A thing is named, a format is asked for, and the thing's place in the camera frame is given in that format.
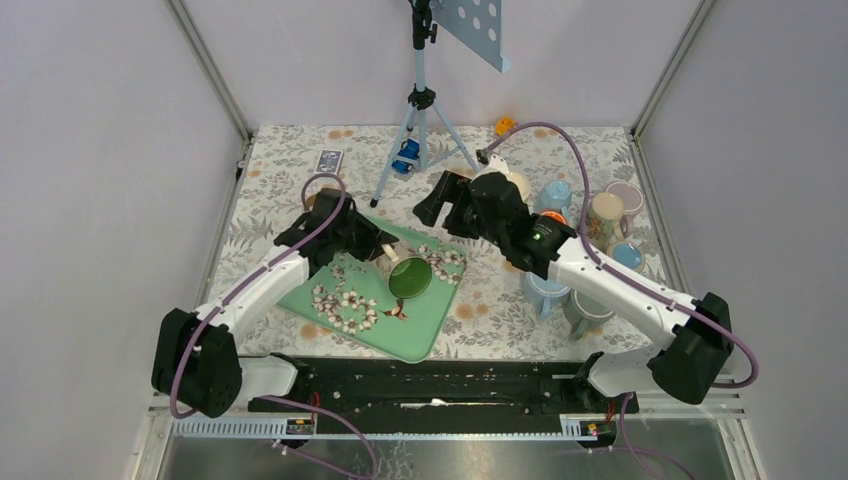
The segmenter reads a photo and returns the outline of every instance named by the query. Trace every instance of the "playing card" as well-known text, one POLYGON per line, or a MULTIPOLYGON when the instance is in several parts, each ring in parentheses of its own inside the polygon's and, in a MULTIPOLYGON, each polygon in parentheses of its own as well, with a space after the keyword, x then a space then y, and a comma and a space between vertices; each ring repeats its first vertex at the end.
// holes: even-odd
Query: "playing card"
POLYGON ((344 152, 341 150, 321 150, 321 155, 318 156, 318 163, 315 164, 315 173, 334 173, 338 175, 342 168, 342 157, 344 152))

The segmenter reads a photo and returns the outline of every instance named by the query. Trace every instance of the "green tray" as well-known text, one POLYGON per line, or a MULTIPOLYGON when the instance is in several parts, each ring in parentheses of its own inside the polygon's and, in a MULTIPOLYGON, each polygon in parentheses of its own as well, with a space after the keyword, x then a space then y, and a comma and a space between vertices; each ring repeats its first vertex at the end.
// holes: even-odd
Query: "green tray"
POLYGON ((403 301, 405 320, 392 315, 398 300, 374 265, 345 254, 336 255, 330 265, 289 292, 277 305, 386 355, 407 363, 420 362, 430 354, 442 330, 465 273, 467 257, 456 246, 376 218, 368 219, 406 240, 432 265, 433 279, 427 290, 403 301), (358 308, 351 305, 352 290, 356 292, 355 303, 361 305, 358 308))

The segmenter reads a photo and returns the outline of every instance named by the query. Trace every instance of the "mug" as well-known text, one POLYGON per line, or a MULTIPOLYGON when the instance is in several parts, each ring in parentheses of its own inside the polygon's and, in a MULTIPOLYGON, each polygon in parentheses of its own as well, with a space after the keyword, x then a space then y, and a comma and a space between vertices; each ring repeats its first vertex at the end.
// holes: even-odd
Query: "mug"
POLYGON ((397 298, 413 298, 424 293, 433 279, 433 268, 415 250, 400 241, 382 245, 383 255, 374 260, 380 278, 397 298))
POLYGON ((571 187, 562 180, 555 180, 542 189, 539 198, 536 199, 536 213, 545 210, 554 210, 563 215, 568 213, 571 206, 571 187))
POLYGON ((536 311, 536 318, 545 320, 551 315, 554 306, 559 299, 568 295, 571 287, 566 287, 553 280, 543 280, 542 277, 532 273, 525 273, 521 282, 521 290, 536 311))
POLYGON ((621 231, 621 218, 624 216, 624 202, 617 195, 601 192, 595 195, 589 207, 586 236, 595 248, 606 251, 613 235, 624 240, 621 231))
POLYGON ((527 180, 527 177, 518 172, 509 172, 508 180, 518 187, 518 194, 521 195, 521 201, 526 202, 527 197, 530 196, 531 190, 530 182, 527 180))
POLYGON ((607 256, 636 273, 645 268, 645 254, 630 242, 618 242, 610 245, 607 256))
POLYGON ((600 327, 615 316, 615 312, 609 307, 577 290, 571 291, 563 309, 565 319, 571 324, 571 334, 568 338, 572 340, 580 340, 586 332, 600 327))
POLYGON ((628 182, 612 182, 605 192, 617 195, 624 202, 624 216, 621 218, 621 232, 624 234, 621 240, 624 240, 633 234, 633 219, 645 208, 645 194, 628 182))

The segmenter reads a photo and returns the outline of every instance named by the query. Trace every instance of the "patterned tablecloth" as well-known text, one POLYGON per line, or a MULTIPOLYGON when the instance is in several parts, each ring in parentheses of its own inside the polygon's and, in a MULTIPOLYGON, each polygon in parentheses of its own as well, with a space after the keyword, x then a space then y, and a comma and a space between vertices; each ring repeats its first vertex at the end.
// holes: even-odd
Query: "patterned tablecloth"
MULTIPOLYGON (((494 138, 491 127, 458 127, 469 150, 482 148, 494 138)), ((592 194, 610 182, 638 184, 636 169, 621 128, 569 128, 589 169, 592 194)), ((453 148, 444 129, 434 128, 429 138, 431 155, 453 148)), ((401 176, 392 172, 383 198, 368 207, 391 147, 397 127, 264 126, 260 129, 238 194, 235 213, 215 272, 211 295, 218 295, 253 267, 272 246, 273 238, 302 213, 300 188, 311 175, 321 149, 345 151, 341 175, 360 210, 397 225, 421 229, 411 210, 435 185, 447 168, 472 173, 464 158, 455 154, 425 172, 401 176)), ((571 216, 577 218, 583 188, 577 162, 568 145, 548 129, 528 129, 504 142, 497 153, 510 169, 523 173, 534 193, 547 182, 562 179, 574 190, 571 216)), ((317 184, 334 186, 331 180, 317 184)), ((643 272, 665 283, 657 238, 647 213, 635 222, 631 240, 647 256, 643 272)), ((545 321, 537 321, 520 289, 519 272, 498 250, 482 241, 452 238, 441 229, 430 235, 463 246, 469 263, 441 335, 430 358, 583 360, 603 350, 621 352, 645 346, 648 339, 629 323, 614 318, 602 329, 590 331, 577 342, 568 341, 570 325, 561 308, 545 321)), ((260 320, 240 353, 283 352, 290 355, 380 357, 370 348, 317 327, 294 314, 274 307, 260 320)))

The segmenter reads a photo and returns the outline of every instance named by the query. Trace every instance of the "light blue cup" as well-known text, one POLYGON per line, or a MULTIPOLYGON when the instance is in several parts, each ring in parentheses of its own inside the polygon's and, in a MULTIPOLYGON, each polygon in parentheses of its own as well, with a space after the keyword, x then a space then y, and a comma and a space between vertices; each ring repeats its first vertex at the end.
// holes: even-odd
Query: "light blue cup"
POLYGON ((563 215, 568 214, 571 207, 571 187, 562 180, 555 180, 542 189, 539 198, 536 199, 536 212, 553 210, 563 215))
POLYGON ((559 305, 560 299, 568 295, 571 287, 552 280, 543 280, 532 273, 525 273, 521 281, 521 290, 524 292, 524 298, 536 310, 536 318, 545 320, 551 316, 553 308, 559 305))
POLYGON ((630 242, 624 241, 610 245, 607 256, 637 273, 642 273, 645 269, 645 254, 630 242))

